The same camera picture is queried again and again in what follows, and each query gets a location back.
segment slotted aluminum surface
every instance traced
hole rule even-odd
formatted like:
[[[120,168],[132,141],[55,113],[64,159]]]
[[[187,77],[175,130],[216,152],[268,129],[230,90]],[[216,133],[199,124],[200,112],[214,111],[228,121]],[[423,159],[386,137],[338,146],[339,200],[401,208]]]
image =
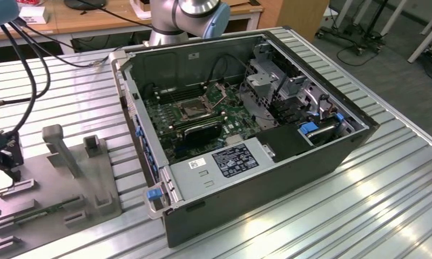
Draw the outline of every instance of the slotted aluminum surface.
[[[369,143],[334,173],[170,249],[163,223],[148,218],[142,200],[147,184],[111,70],[78,69],[48,58],[54,84],[22,129],[24,154],[47,152],[40,130],[55,123],[68,146],[94,133],[106,138],[124,213],[19,258],[432,257],[432,138],[294,31],[271,32],[382,124]],[[87,64],[108,52],[67,58]],[[31,60],[31,66],[43,89],[42,64]],[[0,64],[0,99],[30,90],[20,63]],[[0,130],[11,129],[24,108],[0,108]]]

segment green circuit board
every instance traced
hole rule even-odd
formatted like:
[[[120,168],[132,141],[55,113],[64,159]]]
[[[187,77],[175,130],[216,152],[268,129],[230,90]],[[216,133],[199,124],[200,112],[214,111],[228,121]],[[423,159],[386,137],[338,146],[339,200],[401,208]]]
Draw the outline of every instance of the green circuit board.
[[[159,104],[158,100],[146,101],[171,164],[223,148],[227,145],[227,137],[240,135],[246,140],[260,132],[260,126],[252,121],[251,114],[240,102],[238,90],[232,86],[223,87],[215,83],[208,86],[202,96],[170,104]],[[183,145],[184,131],[212,122],[222,122],[220,136],[203,146]]]

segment blue connector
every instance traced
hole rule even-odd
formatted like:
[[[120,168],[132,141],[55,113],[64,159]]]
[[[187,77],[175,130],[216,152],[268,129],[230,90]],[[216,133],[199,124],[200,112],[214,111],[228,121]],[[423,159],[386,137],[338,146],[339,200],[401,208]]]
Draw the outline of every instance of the blue connector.
[[[338,118],[339,122],[343,122],[343,120],[345,120],[345,115],[341,114],[341,113],[337,113],[337,118]]]
[[[164,194],[160,188],[147,191],[147,198],[150,199],[150,201],[155,201],[156,199],[160,199],[162,196],[164,196]]]
[[[136,127],[136,136],[138,136],[138,137],[143,136],[143,129],[142,129],[142,126],[138,126],[138,127]]]
[[[313,131],[317,131],[318,129],[319,129],[319,127],[314,122],[309,122],[309,123],[303,124],[301,127],[301,130],[305,135],[311,133]]]

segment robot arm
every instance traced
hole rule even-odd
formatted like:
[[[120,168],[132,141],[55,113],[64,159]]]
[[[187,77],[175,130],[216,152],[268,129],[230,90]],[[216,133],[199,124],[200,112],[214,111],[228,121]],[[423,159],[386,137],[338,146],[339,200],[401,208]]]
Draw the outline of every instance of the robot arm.
[[[231,8],[220,0],[151,0],[154,31],[150,46],[184,42],[187,32],[204,38],[220,37]]]
[[[16,0],[0,0],[0,25],[19,17]],[[204,38],[223,35],[231,8],[220,0],[151,0],[154,31],[150,46],[184,42],[187,32]]]

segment floor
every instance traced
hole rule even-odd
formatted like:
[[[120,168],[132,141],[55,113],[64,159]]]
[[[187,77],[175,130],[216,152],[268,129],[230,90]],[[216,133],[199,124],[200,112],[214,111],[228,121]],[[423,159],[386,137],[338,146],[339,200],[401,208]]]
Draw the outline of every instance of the floor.
[[[330,5],[341,9],[345,2],[346,0],[331,0]],[[349,15],[354,15],[359,3],[361,1],[354,1]],[[373,3],[363,24],[369,24],[377,7],[378,4]],[[393,11],[386,8],[375,31],[382,31],[391,15]],[[385,37],[387,46],[383,51],[366,65],[359,67],[346,65],[337,58],[338,51],[350,46],[350,42],[326,35],[322,39],[315,39],[314,45],[432,136],[432,79],[426,74],[423,64],[430,74],[432,74],[432,66],[422,60],[414,64],[407,62],[425,39],[425,36],[419,34],[423,28],[423,25],[401,16],[390,34]],[[347,63],[361,64],[374,55],[375,53],[367,52],[359,57],[351,51],[345,51],[341,57]]]

